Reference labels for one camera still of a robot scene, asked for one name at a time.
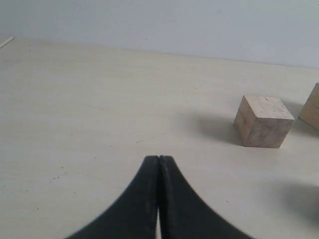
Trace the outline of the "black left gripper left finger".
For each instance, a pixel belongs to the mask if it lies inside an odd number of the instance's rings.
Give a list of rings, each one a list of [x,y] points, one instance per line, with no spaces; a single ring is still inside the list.
[[[146,156],[125,191],[70,239],[154,239],[157,227],[159,157]]]

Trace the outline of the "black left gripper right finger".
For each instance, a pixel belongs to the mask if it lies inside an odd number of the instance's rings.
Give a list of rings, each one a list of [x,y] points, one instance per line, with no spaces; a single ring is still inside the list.
[[[171,156],[159,157],[158,207],[163,239],[249,239],[192,189]]]

